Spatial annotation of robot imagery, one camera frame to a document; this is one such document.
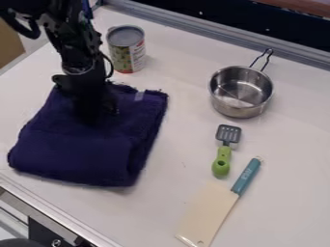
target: navy cloth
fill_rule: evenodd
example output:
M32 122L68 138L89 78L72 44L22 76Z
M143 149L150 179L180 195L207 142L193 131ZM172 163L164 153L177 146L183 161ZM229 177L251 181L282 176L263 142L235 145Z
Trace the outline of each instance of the navy cloth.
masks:
M144 168L168 96L113 85L119 115L102 113L94 126L73 114L72 100L54 88L8 154L18 171L98 186L130 186Z

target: metal can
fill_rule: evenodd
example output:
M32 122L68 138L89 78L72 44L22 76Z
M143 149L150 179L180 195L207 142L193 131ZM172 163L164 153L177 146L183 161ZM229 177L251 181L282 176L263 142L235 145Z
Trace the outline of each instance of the metal can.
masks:
M112 27L106 39L116 71L133 73L145 66L145 32L141 28L130 25Z

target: pan handle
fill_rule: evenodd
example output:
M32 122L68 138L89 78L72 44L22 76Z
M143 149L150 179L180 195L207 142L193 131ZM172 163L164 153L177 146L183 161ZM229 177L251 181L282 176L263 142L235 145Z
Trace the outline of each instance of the pan handle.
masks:
M253 67L253 65L257 62L257 60L259 60L260 58L262 58L264 55L268 54L268 56L266 57L266 62L263 65L263 67L261 68L261 71L263 71L266 68L266 66L268 65L269 58L271 57L271 55L273 55L273 53L274 53L274 50L273 49L270 49L270 48L265 49L264 52L262 53L262 55L260 55L258 58L255 59L255 61L252 62L250 68Z

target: spatula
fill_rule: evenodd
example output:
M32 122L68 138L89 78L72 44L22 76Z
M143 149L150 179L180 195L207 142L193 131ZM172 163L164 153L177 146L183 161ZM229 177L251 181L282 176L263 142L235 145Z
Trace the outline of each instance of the spatula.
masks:
M219 181L209 182L187 209L176 238L190 247L208 247L260 166L261 161L253 158L231 190Z
M215 138L222 142L223 146L218 149L218 155L212 164L213 174L221 178L230 171L232 156L232 144L238 144L242 130L239 127L220 124Z

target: can label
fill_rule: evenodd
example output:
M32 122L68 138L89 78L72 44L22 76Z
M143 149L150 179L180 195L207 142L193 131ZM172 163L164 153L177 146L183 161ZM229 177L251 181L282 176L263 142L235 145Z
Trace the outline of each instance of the can label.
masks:
M114 69L121 73L132 73L141 70L146 63L145 41L131 46L109 44Z

